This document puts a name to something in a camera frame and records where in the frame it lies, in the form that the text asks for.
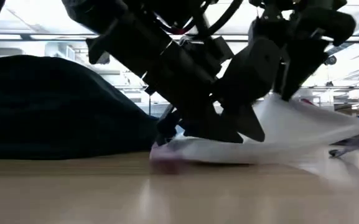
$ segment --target wooden table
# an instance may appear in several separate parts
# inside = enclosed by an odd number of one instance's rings
[[[153,174],[147,154],[0,161],[0,224],[359,223],[359,151]]]

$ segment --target dark blue cloth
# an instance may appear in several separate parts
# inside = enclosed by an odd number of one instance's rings
[[[150,150],[157,120],[97,73],[62,58],[0,58],[0,159]]]

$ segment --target ceiling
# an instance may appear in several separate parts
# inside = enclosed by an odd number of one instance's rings
[[[209,22],[214,23],[220,15],[229,6],[229,0],[220,0],[216,5],[210,6],[206,11],[206,17]],[[359,35],[359,0],[348,0],[348,5],[343,7],[341,11],[351,14],[358,23],[355,35]],[[223,26],[217,34],[220,35],[238,35],[237,37],[244,37],[249,29],[251,21],[262,13],[248,1],[240,7],[233,18]],[[46,51],[46,42],[23,42],[15,40],[15,34],[76,34],[93,35],[91,31],[83,26],[73,22],[66,14],[66,11],[61,3],[61,0],[6,0],[6,5],[0,14],[0,48],[8,48],[9,46],[25,49],[27,54],[42,54]],[[87,49],[84,41],[67,42],[75,52],[76,58],[86,66],[95,69],[101,73],[117,74],[121,70],[125,70],[119,62],[111,58],[108,65],[98,65],[92,67],[87,63]],[[234,53],[239,52],[246,47],[246,42],[230,42],[230,47]],[[321,66],[314,75],[312,75],[304,86],[324,86],[328,81],[333,81],[335,86],[359,86],[359,44],[343,44],[340,47],[328,49],[329,52],[336,56],[337,63],[332,66]],[[136,85],[141,85],[141,82],[131,82]],[[343,97],[347,95],[350,90],[316,90],[314,95],[322,98]]]

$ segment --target white plastic bag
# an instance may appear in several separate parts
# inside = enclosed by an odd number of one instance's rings
[[[178,135],[152,149],[150,158],[189,161],[264,164],[282,162],[321,146],[359,135],[359,118],[270,95],[254,107],[265,131],[265,142],[245,136],[243,144]]]

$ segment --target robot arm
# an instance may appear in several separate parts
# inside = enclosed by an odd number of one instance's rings
[[[159,122],[164,144],[175,135],[225,142],[243,142],[239,133],[264,141],[264,131],[252,104],[272,88],[289,100],[302,83],[327,59],[330,41],[346,41],[355,29],[352,16],[337,12],[342,0],[249,0],[264,8],[249,31],[246,48],[234,55],[222,37],[211,38],[236,12],[233,0],[211,27],[203,13],[217,0],[62,0],[68,15],[100,36],[88,39],[90,62],[108,52],[171,103]],[[292,10],[289,20],[282,11]],[[173,41],[169,34],[197,35]],[[221,63],[231,62],[221,79]],[[220,102],[217,114],[213,103]]]

